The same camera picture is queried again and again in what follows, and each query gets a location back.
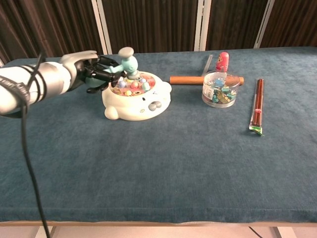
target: black cable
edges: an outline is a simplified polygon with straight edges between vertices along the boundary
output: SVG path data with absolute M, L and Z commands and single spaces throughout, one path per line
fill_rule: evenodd
M 32 75 L 32 71 L 30 71 L 29 69 L 27 69 L 24 65 L 20 65 L 20 66 L 17 66 L 17 67 L 20 67 L 22 69 L 24 69 L 25 71 L 27 71 L 30 75 Z M 35 81 L 35 84 L 36 84 L 36 88 L 38 90 L 38 94 L 36 96 L 36 100 L 35 100 L 35 103 L 37 103 L 40 99 L 40 95 L 41 95 L 41 88 L 40 88 L 40 84 L 39 82 L 37 81 L 36 77 L 34 77 L 34 81 Z
M 26 165 L 27 165 L 28 170 L 29 170 L 29 174 L 31 176 L 31 180 L 32 180 L 32 184 L 33 184 L 33 188 L 34 188 L 34 192 L 35 192 L 35 197 L 36 197 L 36 203 L 38 205 L 38 209 L 39 209 L 39 213 L 40 213 L 43 227 L 45 230 L 45 234 L 46 234 L 47 238 L 51 238 L 50 231 L 49 231 L 49 228 L 48 228 L 45 216 L 44 216 L 43 208 L 42 208 L 39 187 L 38 187 L 38 184 L 36 182 L 36 178 L 35 178 L 35 175 L 33 172 L 33 168 L 31 165 L 31 161 L 30 161 L 30 157 L 29 157 L 29 153 L 28 153 L 28 149 L 27 149 L 27 143 L 26 143 L 26 105 L 23 105 L 21 107 L 21 110 L 22 110 L 21 135 L 22 135 L 23 154 L 25 157 Z
M 31 84 L 32 84 L 33 81 L 35 80 L 35 75 L 36 75 L 36 73 L 37 73 L 38 70 L 39 70 L 40 64 L 43 63 L 44 61 L 45 61 L 45 56 L 44 56 L 44 53 L 41 52 L 40 55 L 39 55 L 39 57 L 38 57 L 38 61 L 37 61 L 37 63 L 36 63 L 36 66 L 35 66 L 35 68 L 34 68 L 34 70 L 33 70 L 33 73 L 31 74 L 31 77 L 30 77 L 29 82 L 28 82 L 28 84 L 27 84 L 27 87 L 28 87 L 28 88 L 31 87 Z
M 42 59 L 39 59 L 38 60 L 38 63 L 39 64 L 41 64 L 41 63 L 43 63 L 45 61 L 45 58 L 44 57 L 42 57 Z M 44 99 L 45 99 L 45 97 L 46 97 L 46 94 L 47 94 L 47 92 L 48 92 L 48 87 L 47 87 L 47 85 L 46 85 L 46 82 L 45 82 L 45 80 L 44 80 L 44 77 L 43 77 L 43 75 L 39 72 L 39 67 L 37 67 L 37 65 L 34 67 L 34 66 L 31 66 L 31 65 L 27 65 L 28 67 L 30 67 L 31 69 L 33 69 L 33 73 L 31 73 L 31 77 L 30 77 L 30 79 L 29 79 L 29 82 L 28 82 L 28 85 L 30 85 L 29 86 L 29 89 L 31 88 L 31 85 L 32 85 L 32 82 L 33 81 L 35 81 L 35 83 L 38 85 L 39 83 L 38 83 L 38 81 L 37 81 L 37 79 L 36 79 L 36 75 L 38 75 L 39 77 L 40 77 L 40 79 L 41 79 L 41 81 L 42 81 L 42 83 L 43 83 L 43 96 L 42 96 L 42 98 L 41 98 L 41 101 L 43 101 Z M 41 95 L 41 92 L 40 92 L 40 89 L 38 89 L 38 97 L 40 97 L 40 95 Z
M 263 238 L 262 236 L 259 235 L 259 233 L 257 233 L 255 230 L 253 230 L 252 227 L 249 227 L 251 231 L 253 231 L 259 238 Z

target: white seal-shaped toy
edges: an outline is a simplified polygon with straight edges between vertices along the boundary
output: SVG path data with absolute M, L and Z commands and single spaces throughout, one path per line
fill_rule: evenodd
M 108 119 L 146 120 L 164 112 L 170 103 L 171 86 L 148 72 L 137 79 L 120 78 L 102 92 Z

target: dark curtain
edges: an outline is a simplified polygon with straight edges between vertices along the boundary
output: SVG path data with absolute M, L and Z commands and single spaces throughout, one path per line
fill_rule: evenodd
M 48 57 L 102 47 L 90 0 L 0 0 L 0 58 Z
M 194 49 L 198 0 L 103 0 L 112 52 Z
M 317 0 L 275 0 L 261 48 L 317 46 Z
M 253 48 L 266 0 L 212 0 L 206 50 Z

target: clear plastic container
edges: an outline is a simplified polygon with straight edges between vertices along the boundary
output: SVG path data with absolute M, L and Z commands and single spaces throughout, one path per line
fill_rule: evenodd
M 203 101 L 211 107 L 228 108 L 236 101 L 239 81 L 231 80 L 233 77 L 225 72 L 209 72 L 204 77 Z

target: robotic arm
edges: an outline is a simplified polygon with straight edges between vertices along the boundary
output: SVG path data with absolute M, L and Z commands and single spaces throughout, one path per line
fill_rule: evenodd
M 109 83 L 115 86 L 119 78 L 125 76 L 123 70 L 116 61 L 99 56 L 96 51 L 64 55 L 59 62 L 40 59 L 38 65 L 0 68 L 0 115 L 5 116 L 19 107 L 20 98 L 14 90 L 28 105 L 74 90 L 84 83 L 91 87 L 88 93 L 96 93 L 105 90 Z

